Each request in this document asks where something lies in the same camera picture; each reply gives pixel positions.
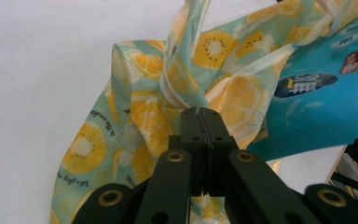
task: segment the wrinkled fabric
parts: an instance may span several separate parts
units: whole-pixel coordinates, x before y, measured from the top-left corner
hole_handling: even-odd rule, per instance
[[[70,223],[102,185],[150,177],[186,108],[216,110],[246,148],[297,46],[358,18],[358,0],[287,0],[201,32],[209,2],[186,0],[165,41],[114,45],[111,77],[62,159],[50,223]],[[224,199],[193,198],[190,219],[229,223]]]

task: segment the plastic bag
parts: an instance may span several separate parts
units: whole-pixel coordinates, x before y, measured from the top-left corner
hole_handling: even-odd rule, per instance
[[[297,46],[358,18],[358,0],[288,0],[201,33],[208,0],[186,0],[166,42],[114,45],[111,78],[65,154],[50,223],[70,223],[91,192],[146,180],[185,108],[220,112],[240,148],[257,135]],[[228,223],[224,199],[192,199],[191,223]]]
[[[355,139],[358,20],[296,50],[282,70],[262,132],[249,149],[268,160]]]

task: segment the printed label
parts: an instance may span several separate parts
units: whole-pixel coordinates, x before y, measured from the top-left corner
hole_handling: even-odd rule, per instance
[[[339,70],[340,74],[348,74],[355,72],[358,68],[358,50],[350,53],[342,64],[341,69]]]
[[[333,49],[340,49],[340,48],[348,46],[349,44],[356,41],[357,39],[358,39],[358,33],[353,34],[353,35],[347,35],[347,36],[339,39],[335,43],[333,43],[331,47]]]
[[[304,74],[286,77],[278,82],[274,95],[280,98],[296,96],[316,91],[336,81],[337,78],[329,74]]]
[[[341,35],[349,35],[358,32],[358,22],[351,23],[350,25],[343,28],[339,33]]]

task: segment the teal package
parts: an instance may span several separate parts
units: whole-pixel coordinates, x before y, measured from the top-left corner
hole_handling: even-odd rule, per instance
[[[271,160],[358,139],[358,21],[299,47],[248,149]]]

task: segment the black clamp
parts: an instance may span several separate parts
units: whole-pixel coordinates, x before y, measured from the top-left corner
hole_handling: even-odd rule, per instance
[[[190,108],[151,178],[130,189],[108,184],[82,205],[75,224],[183,224],[190,199],[225,197],[230,223],[358,223],[358,201],[340,189],[289,189],[256,154],[239,150],[220,115]]]

